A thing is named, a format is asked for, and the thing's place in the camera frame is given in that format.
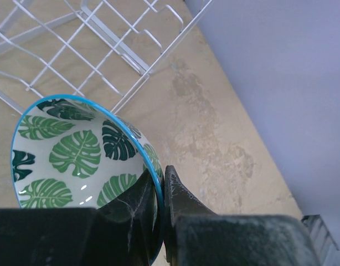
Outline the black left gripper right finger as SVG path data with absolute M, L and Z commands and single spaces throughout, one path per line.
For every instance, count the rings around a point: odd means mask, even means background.
M 170 265 L 320 265 L 306 227 L 286 215 L 220 215 L 164 174 L 166 260 Z

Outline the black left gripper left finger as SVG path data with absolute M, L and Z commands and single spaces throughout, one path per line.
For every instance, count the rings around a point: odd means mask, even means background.
M 0 209 L 0 265 L 150 265 L 153 201 L 144 171 L 100 209 Z

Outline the green leaf pattern bowl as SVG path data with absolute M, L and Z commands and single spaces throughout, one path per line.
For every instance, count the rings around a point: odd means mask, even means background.
M 75 95 L 52 95 L 22 113 L 11 145 L 11 173 L 22 208 L 103 208 L 115 203 L 131 216 L 145 198 L 136 187 L 150 174 L 150 260 L 162 246 L 164 175 L 151 143 L 135 126 Z

